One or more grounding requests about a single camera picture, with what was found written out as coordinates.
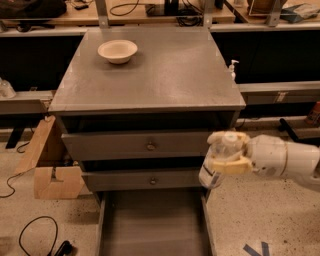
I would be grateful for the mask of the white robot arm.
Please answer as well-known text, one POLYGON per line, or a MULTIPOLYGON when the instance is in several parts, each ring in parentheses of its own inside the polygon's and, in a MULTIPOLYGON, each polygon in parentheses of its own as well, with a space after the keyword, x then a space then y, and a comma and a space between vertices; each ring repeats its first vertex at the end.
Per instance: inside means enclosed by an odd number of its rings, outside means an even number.
POLYGON ((199 172, 203 187, 218 187, 224 176, 255 173, 260 177, 294 180, 319 191, 320 150, 317 146, 289 142, 279 137, 219 131, 208 139, 209 149, 199 172))

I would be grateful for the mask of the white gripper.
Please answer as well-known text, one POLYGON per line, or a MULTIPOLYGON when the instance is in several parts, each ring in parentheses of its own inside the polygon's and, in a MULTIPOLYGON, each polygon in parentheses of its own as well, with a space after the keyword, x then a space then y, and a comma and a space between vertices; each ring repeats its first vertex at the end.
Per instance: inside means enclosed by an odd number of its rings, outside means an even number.
MULTIPOLYGON (((219 131, 212 133, 207 143, 235 146, 246 144, 249 140, 250 137, 243 132, 219 131)), ((260 176, 279 177, 286 167, 287 145, 278 137, 259 135, 248 142, 246 156, 249 159, 241 156, 239 160, 229 162, 214 160, 211 167, 222 174, 244 174, 253 169, 260 176)))

